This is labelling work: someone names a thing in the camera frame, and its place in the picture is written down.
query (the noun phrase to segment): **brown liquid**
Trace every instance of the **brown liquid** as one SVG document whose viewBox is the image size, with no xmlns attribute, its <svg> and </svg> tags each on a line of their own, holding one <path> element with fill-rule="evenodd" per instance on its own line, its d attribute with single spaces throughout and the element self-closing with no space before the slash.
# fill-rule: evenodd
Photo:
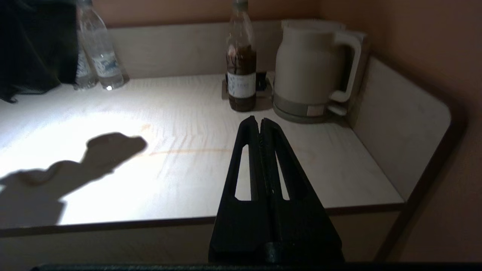
<svg viewBox="0 0 482 271">
<path fill-rule="evenodd" d="M 251 46 L 239 47 L 234 55 L 230 55 L 229 52 L 226 54 L 226 62 L 228 64 L 228 72 L 231 74 L 248 75 L 255 73 L 256 51 L 253 51 Z M 229 105 L 235 111 L 251 111 L 256 105 L 256 92 L 248 98 L 235 98 L 229 95 Z"/>
</svg>

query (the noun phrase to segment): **orange wall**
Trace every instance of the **orange wall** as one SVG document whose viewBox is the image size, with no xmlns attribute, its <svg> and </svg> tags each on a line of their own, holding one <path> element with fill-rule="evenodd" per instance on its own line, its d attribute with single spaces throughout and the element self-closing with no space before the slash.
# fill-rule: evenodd
<svg viewBox="0 0 482 271">
<path fill-rule="evenodd" d="M 320 14 L 367 32 L 375 50 L 469 113 L 461 145 L 391 258 L 482 261 L 482 0 L 321 0 Z"/>
<path fill-rule="evenodd" d="M 228 21 L 231 0 L 93 0 L 108 27 Z M 317 18 L 319 0 L 251 0 L 252 20 Z"/>
</svg>

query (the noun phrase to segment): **water bottle label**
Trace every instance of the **water bottle label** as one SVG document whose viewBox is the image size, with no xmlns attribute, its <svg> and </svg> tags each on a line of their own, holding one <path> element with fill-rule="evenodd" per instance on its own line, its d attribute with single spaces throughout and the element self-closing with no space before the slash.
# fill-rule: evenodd
<svg viewBox="0 0 482 271">
<path fill-rule="evenodd" d="M 117 64 L 116 55 L 103 54 L 101 57 L 93 57 L 92 61 L 100 77 L 111 77 L 120 74 L 119 65 Z"/>
<path fill-rule="evenodd" d="M 91 73 L 89 63 L 83 51 L 79 52 L 79 58 L 77 60 L 77 78 L 87 76 Z"/>
<path fill-rule="evenodd" d="M 256 94 L 256 73 L 236 75 L 228 72 L 228 92 L 235 98 L 249 98 Z"/>
</svg>

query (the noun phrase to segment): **dark fabric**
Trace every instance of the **dark fabric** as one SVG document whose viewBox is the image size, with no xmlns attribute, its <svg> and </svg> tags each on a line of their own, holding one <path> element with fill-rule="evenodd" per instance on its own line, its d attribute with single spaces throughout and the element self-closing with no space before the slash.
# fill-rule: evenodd
<svg viewBox="0 0 482 271">
<path fill-rule="evenodd" d="M 76 6 L 70 1 L 0 0 L 0 98 L 73 84 Z"/>
</svg>

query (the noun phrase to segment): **electric kettle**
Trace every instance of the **electric kettle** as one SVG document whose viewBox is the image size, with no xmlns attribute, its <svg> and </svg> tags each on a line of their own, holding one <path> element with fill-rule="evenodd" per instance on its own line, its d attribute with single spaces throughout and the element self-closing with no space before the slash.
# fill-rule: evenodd
<svg viewBox="0 0 482 271">
<path fill-rule="evenodd" d="M 276 56 L 276 82 L 273 109 L 290 121 L 317 123 L 326 119 L 327 111 L 346 115 L 343 103 L 359 87 L 364 61 L 362 45 L 365 35 L 346 31 L 337 22 L 302 21 L 283 24 L 283 40 Z M 345 51 L 353 50 L 346 89 L 341 84 Z"/>
</svg>

